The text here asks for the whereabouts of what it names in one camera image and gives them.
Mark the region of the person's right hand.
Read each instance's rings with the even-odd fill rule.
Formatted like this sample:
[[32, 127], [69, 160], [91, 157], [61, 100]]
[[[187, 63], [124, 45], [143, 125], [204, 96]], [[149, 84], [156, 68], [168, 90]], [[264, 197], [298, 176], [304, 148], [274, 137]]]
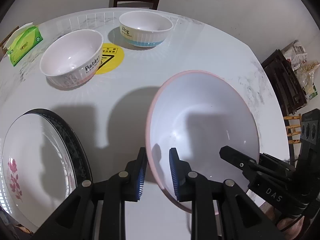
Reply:
[[304, 216], [301, 218], [283, 218], [281, 213], [272, 205], [264, 202], [260, 207], [264, 214], [280, 230], [285, 239], [295, 239], [303, 228]]

